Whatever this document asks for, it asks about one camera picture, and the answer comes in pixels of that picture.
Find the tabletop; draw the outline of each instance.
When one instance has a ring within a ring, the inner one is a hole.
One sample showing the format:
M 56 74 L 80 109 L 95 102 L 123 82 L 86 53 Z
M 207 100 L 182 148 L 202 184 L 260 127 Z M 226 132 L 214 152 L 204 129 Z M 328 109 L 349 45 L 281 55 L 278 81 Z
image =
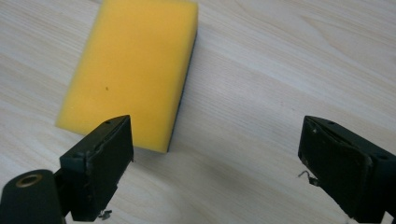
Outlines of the tabletop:
M 396 2 L 197 2 L 170 151 L 136 148 L 95 223 L 356 223 L 297 177 L 301 129 L 330 119 L 396 154 Z M 99 6 L 0 0 L 0 186 L 83 137 L 54 121 Z

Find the yellow rectangular block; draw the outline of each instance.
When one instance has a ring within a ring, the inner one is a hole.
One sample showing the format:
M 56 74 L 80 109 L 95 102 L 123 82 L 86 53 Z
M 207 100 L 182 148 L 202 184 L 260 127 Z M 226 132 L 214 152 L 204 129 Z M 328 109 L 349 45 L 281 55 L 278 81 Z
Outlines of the yellow rectangular block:
M 131 115 L 134 146 L 166 152 L 197 18 L 184 0 L 105 0 L 56 125 L 87 134 Z

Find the wood grain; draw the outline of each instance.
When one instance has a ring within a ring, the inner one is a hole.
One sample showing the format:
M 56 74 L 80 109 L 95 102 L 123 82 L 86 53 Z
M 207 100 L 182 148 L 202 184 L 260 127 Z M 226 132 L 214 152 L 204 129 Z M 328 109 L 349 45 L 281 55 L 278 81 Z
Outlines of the wood grain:
M 198 2 L 170 152 L 137 148 L 95 223 L 355 223 L 296 177 L 301 127 L 332 119 L 396 154 L 396 2 Z M 1 186 L 81 139 L 53 124 L 99 4 L 0 0 Z

